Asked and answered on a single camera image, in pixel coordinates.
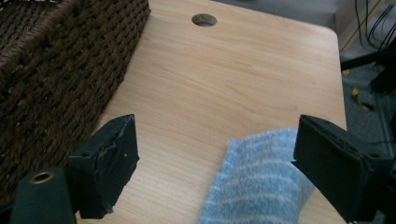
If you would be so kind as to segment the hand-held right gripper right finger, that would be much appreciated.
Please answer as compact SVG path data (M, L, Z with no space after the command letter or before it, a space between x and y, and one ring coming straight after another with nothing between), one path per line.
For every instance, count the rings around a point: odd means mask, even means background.
M299 119L296 166L346 222L394 220L394 159L337 125L308 115Z

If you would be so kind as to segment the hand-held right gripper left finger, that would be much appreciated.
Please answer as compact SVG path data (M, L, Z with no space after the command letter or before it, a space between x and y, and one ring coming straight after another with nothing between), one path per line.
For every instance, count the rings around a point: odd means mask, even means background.
M111 213L138 161L134 115L107 122L68 158L74 209L82 218Z

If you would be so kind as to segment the brown woven basket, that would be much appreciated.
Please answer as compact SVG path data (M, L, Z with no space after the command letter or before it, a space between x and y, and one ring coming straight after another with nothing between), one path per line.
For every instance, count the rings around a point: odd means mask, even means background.
M0 0L0 206L91 135L149 13L149 0Z

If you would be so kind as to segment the blue striped cloth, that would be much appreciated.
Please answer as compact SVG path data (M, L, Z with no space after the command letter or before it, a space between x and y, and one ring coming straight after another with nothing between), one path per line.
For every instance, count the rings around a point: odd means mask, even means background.
M198 224L298 224L314 190L293 164L295 128L228 142Z

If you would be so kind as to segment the yellow black floor tape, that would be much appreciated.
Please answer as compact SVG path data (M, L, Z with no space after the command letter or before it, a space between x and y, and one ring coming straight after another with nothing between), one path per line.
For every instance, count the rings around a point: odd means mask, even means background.
M346 69L342 71L343 78L346 79L346 84L351 87L351 96L353 102L361 107L364 111L373 111L374 107L370 104L364 103L360 98L360 90L356 85L355 81L350 78L350 70Z

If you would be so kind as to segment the black metal stand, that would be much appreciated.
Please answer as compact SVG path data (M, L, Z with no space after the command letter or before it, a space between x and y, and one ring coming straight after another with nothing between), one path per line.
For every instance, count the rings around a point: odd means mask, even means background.
M370 82L371 92L390 94L396 91L396 37L385 49L342 62L341 70L345 71L369 63L382 65L384 67L384 69Z

